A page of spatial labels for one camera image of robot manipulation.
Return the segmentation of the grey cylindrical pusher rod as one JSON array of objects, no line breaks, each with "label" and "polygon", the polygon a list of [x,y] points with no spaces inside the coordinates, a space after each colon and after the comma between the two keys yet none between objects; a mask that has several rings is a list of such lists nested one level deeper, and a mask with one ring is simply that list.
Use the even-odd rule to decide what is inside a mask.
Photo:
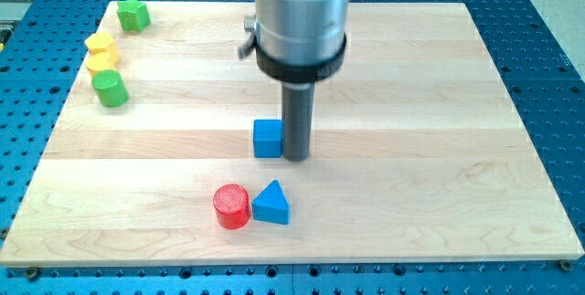
[{"label": "grey cylindrical pusher rod", "polygon": [[314,104],[314,84],[282,84],[282,153],[300,162],[309,156]]}]

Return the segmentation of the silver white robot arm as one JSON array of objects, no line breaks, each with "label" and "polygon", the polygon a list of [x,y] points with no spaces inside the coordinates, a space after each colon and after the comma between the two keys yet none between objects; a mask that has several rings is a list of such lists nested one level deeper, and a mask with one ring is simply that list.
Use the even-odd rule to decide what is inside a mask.
[{"label": "silver white robot arm", "polygon": [[259,69],[282,86],[282,154],[292,162],[310,152],[314,86],[344,62],[349,0],[255,0],[246,17],[247,41],[239,58],[256,57]]}]

